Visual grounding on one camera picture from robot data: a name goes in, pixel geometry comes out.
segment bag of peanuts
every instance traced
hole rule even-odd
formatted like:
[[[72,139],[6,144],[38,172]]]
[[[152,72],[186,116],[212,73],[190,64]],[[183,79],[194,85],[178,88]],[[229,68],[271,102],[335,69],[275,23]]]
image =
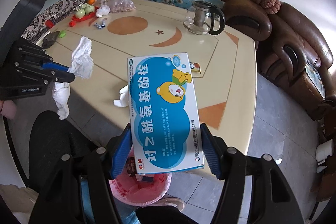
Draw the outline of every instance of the bag of peanuts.
[[[109,0],[107,5],[112,13],[130,12],[135,10],[135,5],[131,0]]]

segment person's leg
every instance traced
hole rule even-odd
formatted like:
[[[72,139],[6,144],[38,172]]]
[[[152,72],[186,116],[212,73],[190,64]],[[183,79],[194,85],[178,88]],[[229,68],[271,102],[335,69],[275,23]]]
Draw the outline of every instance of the person's leg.
[[[31,129],[29,141],[29,187],[39,193],[57,161],[64,154],[84,156],[97,148],[57,113],[42,112]]]
[[[148,206],[139,208],[135,214],[141,224],[198,224],[173,206]]]

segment gray tile floor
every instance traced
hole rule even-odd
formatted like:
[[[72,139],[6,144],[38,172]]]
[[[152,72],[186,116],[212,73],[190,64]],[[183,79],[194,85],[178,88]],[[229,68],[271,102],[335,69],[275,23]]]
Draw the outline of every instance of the gray tile floor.
[[[280,169],[293,189],[304,218],[315,204],[311,191],[316,177],[315,149],[318,144],[317,122],[285,92],[258,75],[255,121],[248,155],[260,157],[269,153],[280,160]],[[27,176],[29,137],[37,115],[45,110],[57,111],[49,89],[45,96],[16,101],[17,114],[9,126],[19,160]],[[68,120],[97,145],[121,134],[74,92],[69,99]],[[251,197],[251,177],[247,177],[239,224],[247,222]],[[199,224],[209,224],[216,209],[223,183],[186,172],[173,173],[167,194],[179,197],[187,204],[184,213]]]

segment cream table top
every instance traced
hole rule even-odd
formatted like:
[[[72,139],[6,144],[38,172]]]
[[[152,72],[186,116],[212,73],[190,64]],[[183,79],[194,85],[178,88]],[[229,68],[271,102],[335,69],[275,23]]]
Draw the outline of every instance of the cream table top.
[[[71,16],[51,32],[67,30],[66,36],[47,50],[55,62],[69,66],[71,52],[82,36],[92,40],[94,67],[90,79],[76,79],[71,89],[118,127],[124,129],[129,108],[113,105],[127,85],[127,58],[160,53],[187,52],[201,66],[193,72],[199,119],[213,135],[246,154],[251,138],[256,102],[256,56],[254,41],[226,26],[217,36],[196,35],[183,26],[186,10],[166,4],[133,0],[136,10],[110,13],[106,27],[93,20],[69,27]],[[204,170],[210,173],[205,164]]]

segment pink trash can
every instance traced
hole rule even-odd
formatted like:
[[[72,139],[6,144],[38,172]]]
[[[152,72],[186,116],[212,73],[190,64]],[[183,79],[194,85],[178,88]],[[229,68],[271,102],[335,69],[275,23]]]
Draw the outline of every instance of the pink trash can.
[[[128,157],[133,157],[133,148]],[[115,180],[110,180],[113,196],[119,201],[132,206],[147,206],[162,198],[169,189],[171,173],[155,174],[154,182],[137,182],[130,177],[124,167],[122,173]]]

